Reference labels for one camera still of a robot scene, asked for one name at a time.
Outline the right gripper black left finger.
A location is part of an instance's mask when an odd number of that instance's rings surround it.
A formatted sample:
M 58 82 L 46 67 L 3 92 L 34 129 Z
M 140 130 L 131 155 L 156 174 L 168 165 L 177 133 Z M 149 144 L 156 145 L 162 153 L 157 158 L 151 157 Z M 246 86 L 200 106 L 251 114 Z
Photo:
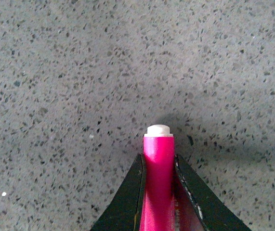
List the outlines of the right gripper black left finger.
M 138 154 L 111 203 L 91 227 L 92 231 L 138 231 L 141 225 L 146 165 Z

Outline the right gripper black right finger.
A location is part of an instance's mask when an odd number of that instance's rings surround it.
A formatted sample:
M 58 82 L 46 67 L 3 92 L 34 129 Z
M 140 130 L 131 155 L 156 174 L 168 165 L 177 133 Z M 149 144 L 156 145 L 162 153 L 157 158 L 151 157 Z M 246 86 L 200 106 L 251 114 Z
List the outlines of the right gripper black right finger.
M 181 231 L 249 231 L 181 156 L 174 160 L 174 195 Z

